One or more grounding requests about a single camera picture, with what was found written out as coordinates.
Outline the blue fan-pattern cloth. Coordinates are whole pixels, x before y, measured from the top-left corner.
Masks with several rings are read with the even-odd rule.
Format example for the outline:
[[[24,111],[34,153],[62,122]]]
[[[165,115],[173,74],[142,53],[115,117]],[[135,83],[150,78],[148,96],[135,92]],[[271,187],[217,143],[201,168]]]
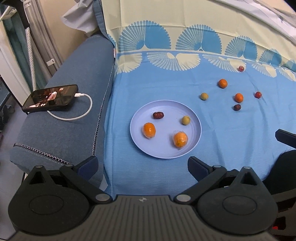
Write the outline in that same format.
[[[115,47],[105,121],[109,194],[176,195],[195,183],[187,170],[190,154],[209,165],[250,166],[267,176],[288,150],[275,139],[276,130],[295,132],[295,43],[214,1],[95,1],[93,8]],[[203,92],[207,100],[200,99]],[[237,93],[243,102],[234,100]],[[180,102],[197,114],[202,134],[190,154],[162,160],[133,142],[132,116],[156,100]],[[236,104],[241,110],[234,111]]]

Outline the black smartphone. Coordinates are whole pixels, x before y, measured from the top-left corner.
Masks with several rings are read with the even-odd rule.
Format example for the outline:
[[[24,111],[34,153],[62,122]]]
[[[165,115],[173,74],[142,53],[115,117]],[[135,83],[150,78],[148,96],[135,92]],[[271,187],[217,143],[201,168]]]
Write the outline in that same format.
[[[66,108],[73,103],[77,92],[78,86],[76,84],[35,90],[25,100],[22,111],[33,113]]]

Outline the dark red jujube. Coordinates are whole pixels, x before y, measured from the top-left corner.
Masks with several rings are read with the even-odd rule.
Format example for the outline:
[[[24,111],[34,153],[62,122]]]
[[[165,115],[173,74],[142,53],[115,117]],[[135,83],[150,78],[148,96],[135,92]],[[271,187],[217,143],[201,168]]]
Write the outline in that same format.
[[[158,111],[158,112],[155,112],[152,114],[152,117],[155,119],[155,120],[160,120],[164,117],[164,113],[161,112],[161,111]]]

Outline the grey curtain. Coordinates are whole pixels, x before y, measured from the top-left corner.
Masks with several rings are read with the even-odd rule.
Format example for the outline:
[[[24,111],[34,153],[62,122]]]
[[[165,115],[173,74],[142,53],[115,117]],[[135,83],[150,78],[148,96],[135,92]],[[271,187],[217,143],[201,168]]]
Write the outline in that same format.
[[[34,56],[48,81],[60,68],[63,60],[46,22],[41,2],[24,1],[23,6],[30,24]]]

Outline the green-brown longan fruit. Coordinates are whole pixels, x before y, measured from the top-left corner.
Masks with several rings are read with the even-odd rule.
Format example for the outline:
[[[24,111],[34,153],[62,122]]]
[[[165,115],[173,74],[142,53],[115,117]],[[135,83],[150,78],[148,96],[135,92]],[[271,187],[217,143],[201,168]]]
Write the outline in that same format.
[[[201,93],[201,95],[200,95],[201,100],[207,100],[208,98],[209,98],[209,96],[207,93],[205,93],[205,92]]]

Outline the white braided pole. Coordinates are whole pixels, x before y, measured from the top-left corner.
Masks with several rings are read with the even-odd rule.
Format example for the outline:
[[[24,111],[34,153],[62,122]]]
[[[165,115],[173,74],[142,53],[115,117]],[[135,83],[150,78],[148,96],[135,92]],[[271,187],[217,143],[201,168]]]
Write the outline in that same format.
[[[31,33],[30,33],[29,27],[25,28],[25,36],[26,36],[26,43],[27,43],[27,49],[28,49],[32,89],[33,89],[33,91],[35,91],[35,90],[37,90],[36,72],[35,72],[35,65],[34,65],[34,54],[33,54],[33,49],[32,49],[32,39],[31,39]]]

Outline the yellow-green longan fruit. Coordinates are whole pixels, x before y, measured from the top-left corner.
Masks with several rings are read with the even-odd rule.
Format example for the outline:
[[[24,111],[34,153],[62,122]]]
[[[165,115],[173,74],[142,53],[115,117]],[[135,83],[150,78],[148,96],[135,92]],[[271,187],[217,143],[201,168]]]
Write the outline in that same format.
[[[191,122],[191,119],[190,119],[190,117],[189,116],[183,116],[183,118],[182,118],[182,124],[183,125],[188,125],[189,123]]]

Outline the red cherry tomato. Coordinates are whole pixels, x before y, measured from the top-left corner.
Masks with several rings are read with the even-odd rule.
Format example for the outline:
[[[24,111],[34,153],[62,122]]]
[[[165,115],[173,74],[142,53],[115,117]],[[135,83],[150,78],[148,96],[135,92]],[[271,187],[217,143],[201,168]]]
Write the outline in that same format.
[[[256,98],[261,98],[262,97],[262,93],[257,91],[254,95]]]
[[[243,71],[244,71],[244,66],[239,66],[239,67],[238,67],[238,70],[239,70],[240,72],[243,72]]]

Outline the dark purple jujube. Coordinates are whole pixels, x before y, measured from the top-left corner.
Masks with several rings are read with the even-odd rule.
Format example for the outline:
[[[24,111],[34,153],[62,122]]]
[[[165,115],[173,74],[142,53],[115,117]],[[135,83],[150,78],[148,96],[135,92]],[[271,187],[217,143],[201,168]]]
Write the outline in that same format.
[[[234,111],[239,111],[239,110],[241,110],[241,105],[236,104],[236,105],[234,105],[233,109],[234,109]]]

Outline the orange tangerine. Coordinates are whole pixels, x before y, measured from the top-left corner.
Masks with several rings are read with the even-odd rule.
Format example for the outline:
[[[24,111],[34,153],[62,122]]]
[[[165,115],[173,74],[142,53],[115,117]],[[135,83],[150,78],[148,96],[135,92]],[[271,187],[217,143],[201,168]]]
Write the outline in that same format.
[[[176,148],[181,149],[188,143],[188,136],[183,131],[174,131],[173,133],[173,144]]]
[[[237,102],[237,103],[241,103],[243,102],[244,100],[244,97],[241,93],[237,93],[235,96],[234,96],[234,100]]]
[[[228,86],[228,82],[225,79],[220,79],[218,81],[218,85],[220,88],[226,88]]]

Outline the lavender round plate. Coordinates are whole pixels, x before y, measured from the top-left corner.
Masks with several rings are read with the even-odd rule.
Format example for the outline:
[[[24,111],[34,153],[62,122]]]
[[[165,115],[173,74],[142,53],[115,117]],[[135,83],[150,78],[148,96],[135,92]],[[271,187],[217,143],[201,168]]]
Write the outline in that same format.
[[[155,120],[152,114],[161,111],[164,117]],[[189,116],[191,122],[188,125],[182,124],[183,116]],[[153,123],[156,128],[156,135],[153,138],[146,138],[142,132],[145,123]],[[150,102],[133,115],[129,127],[130,135],[135,145],[144,153],[160,159],[174,159],[193,150],[198,144],[202,126],[198,116],[186,105],[173,100],[158,100]],[[173,144],[174,131],[183,131],[188,136],[188,143],[185,147],[178,149]]]

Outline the orange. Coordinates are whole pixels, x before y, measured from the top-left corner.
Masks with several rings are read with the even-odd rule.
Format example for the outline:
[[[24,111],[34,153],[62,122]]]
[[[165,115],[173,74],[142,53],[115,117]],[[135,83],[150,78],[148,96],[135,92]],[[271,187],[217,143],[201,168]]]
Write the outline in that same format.
[[[142,132],[146,138],[153,138],[156,135],[156,128],[153,123],[145,123]]]

